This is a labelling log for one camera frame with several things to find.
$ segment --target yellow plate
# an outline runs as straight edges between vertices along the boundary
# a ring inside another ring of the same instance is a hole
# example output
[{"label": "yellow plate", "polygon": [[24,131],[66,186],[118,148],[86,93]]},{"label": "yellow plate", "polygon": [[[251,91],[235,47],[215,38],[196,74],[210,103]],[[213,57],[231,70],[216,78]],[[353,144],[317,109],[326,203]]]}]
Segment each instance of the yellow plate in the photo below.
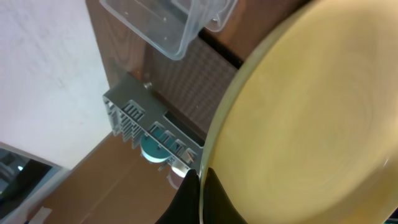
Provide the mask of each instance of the yellow plate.
[{"label": "yellow plate", "polygon": [[248,223],[383,223],[397,149],[398,1],[315,1],[228,88],[201,186],[212,167]]}]

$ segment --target white wall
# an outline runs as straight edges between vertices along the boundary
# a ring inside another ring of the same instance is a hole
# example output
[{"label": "white wall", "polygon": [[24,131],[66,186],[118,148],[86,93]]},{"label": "white wall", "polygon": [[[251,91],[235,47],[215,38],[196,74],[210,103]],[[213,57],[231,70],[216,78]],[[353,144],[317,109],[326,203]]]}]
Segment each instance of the white wall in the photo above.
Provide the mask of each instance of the white wall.
[{"label": "white wall", "polygon": [[0,1],[0,142],[74,168],[111,131],[84,0]]}]

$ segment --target clear plastic container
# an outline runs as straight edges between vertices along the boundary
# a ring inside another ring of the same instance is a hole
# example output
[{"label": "clear plastic container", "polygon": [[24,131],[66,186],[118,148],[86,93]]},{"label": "clear plastic container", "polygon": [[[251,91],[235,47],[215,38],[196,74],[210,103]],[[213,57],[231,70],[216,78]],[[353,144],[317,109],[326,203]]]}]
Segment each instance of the clear plastic container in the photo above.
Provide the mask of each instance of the clear plastic container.
[{"label": "clear plastic container", "polygon": [[100,0],[101,4],[144,40],[173,60],[207,25],[220,31],[237,0]]}]

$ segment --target brown floor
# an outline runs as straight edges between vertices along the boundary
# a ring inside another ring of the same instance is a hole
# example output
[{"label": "brown floor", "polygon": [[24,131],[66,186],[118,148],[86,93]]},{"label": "brown floor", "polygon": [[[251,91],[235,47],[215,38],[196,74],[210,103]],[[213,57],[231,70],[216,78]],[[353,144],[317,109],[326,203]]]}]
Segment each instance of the brown floor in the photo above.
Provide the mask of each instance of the brown floor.
[{"label": "brown floor", "polygon": [[176,190],[169,166],[150,164],[131,141],[109,136],[43,202],[53,211],[45,223],[150,223],[164,213]]}]

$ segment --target metal rack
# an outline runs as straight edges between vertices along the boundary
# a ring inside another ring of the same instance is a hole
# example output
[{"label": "metal rack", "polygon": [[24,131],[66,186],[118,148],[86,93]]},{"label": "metal rack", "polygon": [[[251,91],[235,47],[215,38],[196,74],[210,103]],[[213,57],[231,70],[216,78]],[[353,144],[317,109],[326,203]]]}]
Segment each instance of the metal rack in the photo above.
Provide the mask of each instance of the metal rack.
[{"label": "metal rack", "polygon": [[[141,138],[152,138],[158,147],[170,153],[171,156],[159,170],[180,161],[199,172],[203,146],[199,146],[164,116],[168,109],[139,80],[130,75],[124,77],[104,94],[103,100],[115,136],[122,133],[123,141],[132,139],[133,149],[140,145]],[[161,130],[161,135],[155,136],[155,130]],[[192,159],[182,159],[184,152],[189,152]]]}]

